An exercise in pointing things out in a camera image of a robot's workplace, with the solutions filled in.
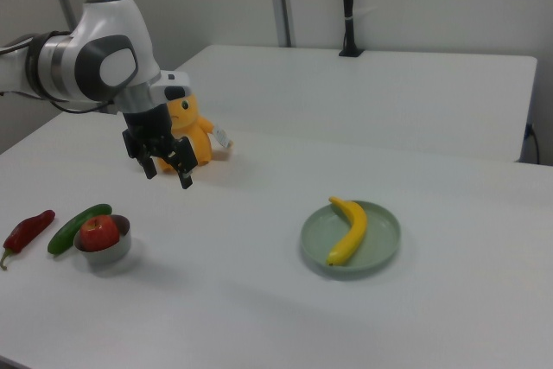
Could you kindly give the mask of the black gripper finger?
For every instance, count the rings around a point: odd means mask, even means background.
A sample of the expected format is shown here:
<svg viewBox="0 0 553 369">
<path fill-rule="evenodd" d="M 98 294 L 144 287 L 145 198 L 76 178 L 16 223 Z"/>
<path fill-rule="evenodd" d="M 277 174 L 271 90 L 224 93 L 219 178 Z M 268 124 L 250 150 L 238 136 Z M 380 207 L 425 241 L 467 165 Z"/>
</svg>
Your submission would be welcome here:
<svg viewBox="0 0 553 369">
<path fill-rule="evenodd" d="M 156 165 L 152 159 L 152 156 L 148 148 L 143 144 L 138 146 L 137 161 L 143 168 L 143 171 L 149 180 L 157 175 Z"/>
<path fill-rule="evenodd" d="M 172 158 L 172 167 L 179 177 L 181 187 L 188 189 L 193 184 L 192 171 L 198 165 L 194 148 L 187 137 L 174 139 L 172 145 L 175 153 Z"/>
</svg>

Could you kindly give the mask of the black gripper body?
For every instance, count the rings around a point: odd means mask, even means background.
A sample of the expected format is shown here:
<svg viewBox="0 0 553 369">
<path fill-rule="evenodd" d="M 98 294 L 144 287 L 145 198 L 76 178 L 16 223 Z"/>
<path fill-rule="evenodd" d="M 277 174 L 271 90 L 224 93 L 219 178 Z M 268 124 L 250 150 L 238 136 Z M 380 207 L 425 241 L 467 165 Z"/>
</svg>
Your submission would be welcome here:
<svg viewBox="0 0 553 369">
<path fill-rule="evenodd" d="M 179 142 L 172 135 L 172 120 L 165 104 L 136 113 L 125 113 L 124 144 L 130 158 L 156 156 L 177 160 Z"/>
</svg>

